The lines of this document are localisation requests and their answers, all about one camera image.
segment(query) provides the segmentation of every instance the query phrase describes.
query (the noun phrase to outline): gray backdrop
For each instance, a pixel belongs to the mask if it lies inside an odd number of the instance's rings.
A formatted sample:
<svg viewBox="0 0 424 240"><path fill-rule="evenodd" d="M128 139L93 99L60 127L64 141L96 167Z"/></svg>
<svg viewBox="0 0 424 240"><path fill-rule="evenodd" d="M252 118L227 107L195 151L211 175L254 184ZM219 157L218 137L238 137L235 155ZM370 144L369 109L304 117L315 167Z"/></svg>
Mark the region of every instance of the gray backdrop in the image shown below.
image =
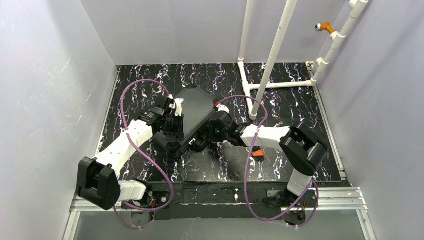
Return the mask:
<svg viewBox="0 0 424 240"><path fill-rule="evenodd" d="M81 0L116 65L236 63L247 0ZM314 60L344 0L299 0L278 63ZM255 0L246 63L264 63L285 0Z"/></svg>
<svg viewBox="0 0 424 240"><path fill-rule="evenodd" d="M61 239L116 68L79 0L0 3L1 239Z"/></svg>
<svg viewBox="0 0 424 240"><path fill-rule="evenodd" d="M319 88L377 238L423 239L424 4L369 2Z"/></svg>

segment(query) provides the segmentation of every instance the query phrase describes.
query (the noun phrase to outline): white pipe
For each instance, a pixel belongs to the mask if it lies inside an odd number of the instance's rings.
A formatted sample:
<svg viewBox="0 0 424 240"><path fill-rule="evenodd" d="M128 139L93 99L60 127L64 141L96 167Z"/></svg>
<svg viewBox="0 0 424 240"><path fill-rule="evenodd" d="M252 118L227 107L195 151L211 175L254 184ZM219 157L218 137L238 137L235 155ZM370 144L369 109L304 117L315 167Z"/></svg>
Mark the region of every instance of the white pipe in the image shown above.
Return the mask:
<svg viewBox="0 0 424 240"><path fill-rule="evenodd" d="M245 48L246 48L246 42L248 40L249 24L250 24L250 21L251 21L252 4L253 4L253 0L247 0L246 12L244 14L243 32L241 34L240 52L238 54L238 60L239 61L243 61L245 59Z"/></svg>
<svg viewBox="0 0 424 240"><path fill-rule="evenodd" d="M244 95L251 97L251 89L249 87L250 84L246 78L246 73L245 73L245 63L243 61L238 61L237 65L238 65L238 69L240 69L241 85L243 86ZM252 100L249 98L246 98L246 102L247 102L247 110L249 111L249 116L251 116L252 109L253 109Z"/></svg>
<svg viewBox="0 0 424 240"><path fill-rule="evenodd" d="M325 55L324 60L321 62L315 74L311 78L312 84L315 85L317 81L321 78L321 75L326 70L330 61L333 59L333 56L336 53L337 49L342 45L348 32L355 25L356 20L361 15L367 3L368 3L368 0L358 0L355 3L354 8L349 14L349 18L347 19L341 31L337 34L337 36L333 40L333 43L331 44L331 48L328 50L327 55Z"/></svg>
<svg viewBox="0 0 424 240"><path fill-rule="evenodd" d="M267 88L268 81L270 80L271 72L273 71L274 64L276 63L277 55L280 51L281 44L283 43L284 36L286 35L287 28L289 27L290 19L292 19L293 12L298 0L287 0L285 3L284 11L282 12L281 20L275 35L274 43L272 44L271 53L269 54L268 61L266 62L265 71L263 72L260 87L257 91L256 100L262 101L265 89ZM259 104L254 103L251 111L250 119L255 120L258 114Z"/></svg>
<svg viewBox="0 0 424 240"><path fill-rule="evenodd" d="M259 89L260 84L249 84L250 90ZM310 80L307 81L291 81L291 82L279 82L279 83L268 83L267 89L278 89L278 88L296 88L296 87L312 87Z"/></svg>

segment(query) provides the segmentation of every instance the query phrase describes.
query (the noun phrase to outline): robotic hand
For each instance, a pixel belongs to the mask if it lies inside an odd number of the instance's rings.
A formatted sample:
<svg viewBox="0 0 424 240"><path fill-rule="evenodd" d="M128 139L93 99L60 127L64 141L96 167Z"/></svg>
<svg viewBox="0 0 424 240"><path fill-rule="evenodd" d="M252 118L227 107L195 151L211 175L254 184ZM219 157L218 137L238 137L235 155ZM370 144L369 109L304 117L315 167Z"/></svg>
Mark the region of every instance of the robotic hand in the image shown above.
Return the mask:
<svg viewBox="0 0 424 240"><path fill-rule="evenodd" d="M310 184L329 151L329 146L313 133L304 122L297 126L260 127L253 124L237 124L225 107L218 111L209 122L209 137L212 142L228 141L234 146L249 147L256 132L254 143L258 147L283 151L294 170L283 195L276 197L280 207L292 204Z"/></svg>
<svg viewBox="0 0 424 240"><path fill-rule="evenodd" d="M130 135L137 146L141 146L162 131L174 138L184 138L182 114L183 99L159 96L154 106L143 109L139 116L105 150L92 159L84 157L78 165L76 194L104 210L117 202L141 200L147 190L145 182L138 180L118 181L117 175L124 164L136 152L129 143Z"/></svg>

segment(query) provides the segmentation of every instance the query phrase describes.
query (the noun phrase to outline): black marble surface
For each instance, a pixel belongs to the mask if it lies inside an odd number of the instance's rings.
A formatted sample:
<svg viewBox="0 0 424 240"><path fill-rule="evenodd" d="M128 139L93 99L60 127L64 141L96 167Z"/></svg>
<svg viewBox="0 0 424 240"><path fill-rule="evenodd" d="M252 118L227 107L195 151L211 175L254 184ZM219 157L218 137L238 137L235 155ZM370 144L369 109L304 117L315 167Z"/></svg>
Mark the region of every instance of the black marble surface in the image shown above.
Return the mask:
<svg viewBox="0 0 424 240"><path fill-rule="evenodd" d="M246 75L252 83L259 84L265 64L246 65ZM217 99L229 95L243 95L240 71L237 64L173 64L173 65L125 65L118 68L118 78L107 115L100 151L109 146L123 130L119 101L125 87L135 80L154 79L163 83L174 96L187 84L195 84ZM309 79L304 63L277 63L271 82L305 81ZM124 106L128 119L144 106L150 106L155 97L162 95L161 87L154 83L139 83L126 95ZM329 144L324 122L312 87L267 89L263 103L269 118L266 127L283 127L305 121L310 128ZM246 100L235 99L225 104L237 122L249 120ZM259 110L258 120L264 116ZM173 159L150 140L141 150L147 153L164 170L173 182L242 182L248 149L229 143L210 145L202 153L187 151L181 158ZM250 182L288 182L293 171L285 155L275 149L265 148L265 161L250 164ZM323 160L316 179L321 182L341 181L333 153ZM138 153L124 165L121 180L140 179L162 182L163 176Z"/></svg>

